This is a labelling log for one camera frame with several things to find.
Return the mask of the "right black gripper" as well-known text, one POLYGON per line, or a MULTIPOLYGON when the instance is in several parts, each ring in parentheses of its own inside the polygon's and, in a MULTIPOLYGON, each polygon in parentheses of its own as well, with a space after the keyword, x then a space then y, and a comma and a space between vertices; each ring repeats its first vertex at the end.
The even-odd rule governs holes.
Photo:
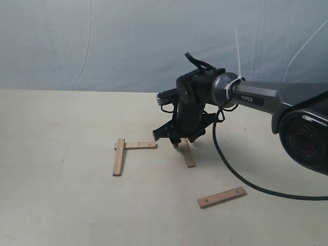
POLYGON ((174 108, 172 119, 153 130, 154 140, 168 138, 175 149, 181 143, 182 138, 194 143, 199 137, 205 135, 206 128, 216 119, 215 113, 204 111, 205 105, 203 102, 187 105, 180 101, 174 108))

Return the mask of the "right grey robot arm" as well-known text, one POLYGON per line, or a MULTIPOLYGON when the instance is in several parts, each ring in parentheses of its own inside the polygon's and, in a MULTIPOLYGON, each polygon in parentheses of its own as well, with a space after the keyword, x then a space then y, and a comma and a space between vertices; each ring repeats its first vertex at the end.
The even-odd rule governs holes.
POLYGON ((269 113, 271 129, 298 164, 327 174, 327 83, 248 81, 225 69, 196 69, 176 80, 172 90, 156 96, 160 106, 173 105, 172 119, 153 131, 178 146, 195 141, 215 122, 206 105, 227 110, 237 105, 269 113))

